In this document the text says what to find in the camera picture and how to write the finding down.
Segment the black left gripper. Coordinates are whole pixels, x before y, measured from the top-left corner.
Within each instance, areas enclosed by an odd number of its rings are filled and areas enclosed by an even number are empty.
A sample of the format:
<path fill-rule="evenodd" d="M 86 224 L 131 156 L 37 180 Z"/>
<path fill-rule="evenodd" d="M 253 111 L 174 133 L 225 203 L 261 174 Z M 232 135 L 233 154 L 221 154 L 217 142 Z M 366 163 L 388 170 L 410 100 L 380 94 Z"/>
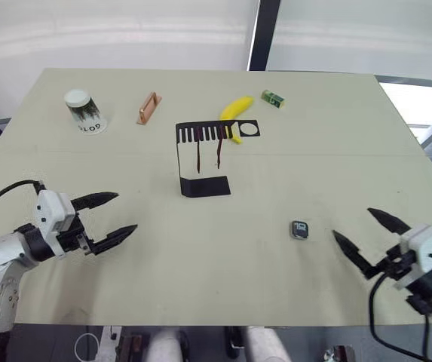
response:
<path fill-rule="evenodd" d="M 93 242 L 87 236 L 83 222 L 80 219 L 79 211 L 94 209 L 117 198 L 117 192 L 96 192 L 84 195 L 71 200 L 75 215 L 68 216 L 63 221 L 57 221 L 54 226 L 55 241 L 57 242 L 54 255 L 61 258 L 66 253 L 81 250 L 85 255 L 99 255 L 117 247 L 126 238 L 131 236 L 138 225 L 129 225 L 119 228 L 109 234 L 101 241 Z"/>

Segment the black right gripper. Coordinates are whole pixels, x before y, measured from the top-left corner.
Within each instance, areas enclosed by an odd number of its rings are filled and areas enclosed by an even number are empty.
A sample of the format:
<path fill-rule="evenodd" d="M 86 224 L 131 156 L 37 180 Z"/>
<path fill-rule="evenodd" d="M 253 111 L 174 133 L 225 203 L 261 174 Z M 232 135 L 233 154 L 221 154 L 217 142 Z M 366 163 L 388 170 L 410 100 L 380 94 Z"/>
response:
<path fill-rule="evenodd" d="M 373 207 L 369 207 L 367 210 L 391 233 L 403 235 L 411 229 L 404 221 L 383 210 Z M 401 246 L 398 244 L 387 250 L 386 257 L 374 266 L 360 255 L 360 249 L 343 234 L 336 230 L 332 230 L 332 234 L 343 254 L 359 268 L 367 280 L 376 275 L 385 274 L 395 281 L 399 281 L 411 272 L 412 265 L 416 262 L 415 251 L 408 250 L 403 252 Z"/>

